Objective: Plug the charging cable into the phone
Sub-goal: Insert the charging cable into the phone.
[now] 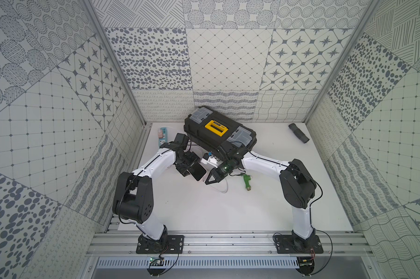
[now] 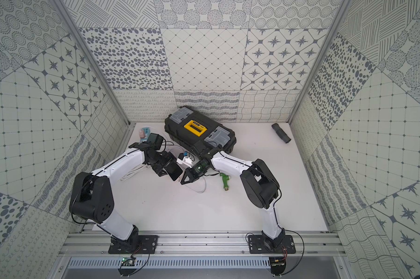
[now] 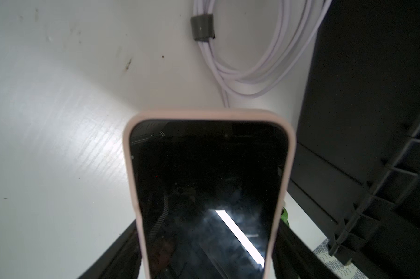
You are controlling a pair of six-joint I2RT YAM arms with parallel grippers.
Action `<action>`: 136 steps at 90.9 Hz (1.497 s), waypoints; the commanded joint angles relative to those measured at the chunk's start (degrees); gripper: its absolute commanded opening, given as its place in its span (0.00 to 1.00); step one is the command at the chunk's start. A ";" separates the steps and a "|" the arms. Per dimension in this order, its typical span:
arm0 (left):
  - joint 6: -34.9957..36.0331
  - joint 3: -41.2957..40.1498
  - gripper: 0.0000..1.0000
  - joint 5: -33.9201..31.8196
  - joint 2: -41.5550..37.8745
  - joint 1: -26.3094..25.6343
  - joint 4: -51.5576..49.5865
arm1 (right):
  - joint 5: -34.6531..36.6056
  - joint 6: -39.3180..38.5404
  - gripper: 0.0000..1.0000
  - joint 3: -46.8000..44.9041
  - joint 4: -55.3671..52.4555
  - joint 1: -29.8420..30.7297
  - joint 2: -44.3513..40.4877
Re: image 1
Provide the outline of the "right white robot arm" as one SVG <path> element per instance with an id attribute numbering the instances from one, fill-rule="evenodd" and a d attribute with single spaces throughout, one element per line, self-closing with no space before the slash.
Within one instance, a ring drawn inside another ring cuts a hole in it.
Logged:
<path id="1" fill-rule="evenodd" d="M 212 166 L 205 180 L 207 185 L 221 182 L 237 168 L 259 172 L 279 181 L 285 200 L 292 206 L 292 234 L 302 241 L 314 236 L 310 201 L 315 196 L 317 183 L 300 160 L 280 161 L 248 152 L 243 158 L 237 155 Z"/>

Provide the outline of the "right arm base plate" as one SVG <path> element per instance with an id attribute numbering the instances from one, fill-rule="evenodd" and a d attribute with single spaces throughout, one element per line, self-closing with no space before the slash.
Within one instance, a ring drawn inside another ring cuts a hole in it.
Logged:
<path id="1" fill-rule="evenodd" d="M 317 235 L 303 239 L 297 235 L 282 235 L 276 233 L 273 241 L 278 254 L 321 254 L 324 249 L 321 245 L 320 238 Z"/>

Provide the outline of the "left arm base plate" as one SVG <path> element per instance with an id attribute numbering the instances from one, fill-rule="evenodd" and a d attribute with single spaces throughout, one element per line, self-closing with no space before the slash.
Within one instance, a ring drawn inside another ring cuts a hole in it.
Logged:
<path id="1" fill-rule="evenodd" d="M 167 235 L 159 240 L 152 240 L 144 235 L 140 235 L 136 254 L 182 254 L 185 236 Z"/>

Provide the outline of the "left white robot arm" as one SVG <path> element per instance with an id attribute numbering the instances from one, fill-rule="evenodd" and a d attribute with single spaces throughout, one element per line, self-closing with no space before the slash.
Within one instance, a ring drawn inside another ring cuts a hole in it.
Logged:
<path id="1" fill-rule="evenodd" d="M 184 177 L 191 175 L 201 180 L 206 169 L 199 163 L 199 156 L 188 150 L 189 137 L 178 133 L 174 141 L 163 143 L 156 155 L 139 169 L 119 175 L 112 212 L 122 224 L 135 225 L 142 235 L 152 241 L 165 242 L 168 230 L 156 216 L 154 210 L 153 179 L 159 177 L 170 166 Z"/>

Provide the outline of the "black smartphone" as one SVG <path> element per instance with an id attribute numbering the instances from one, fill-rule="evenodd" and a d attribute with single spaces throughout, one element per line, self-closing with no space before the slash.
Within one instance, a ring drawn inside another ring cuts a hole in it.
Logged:
<path id="1" fill-rule="evenodd" d="M 196 162 L 188 168 L 188 172 L 196 181 L 200 181 L 206 175 L 207 170 L 200 163 Z"/>

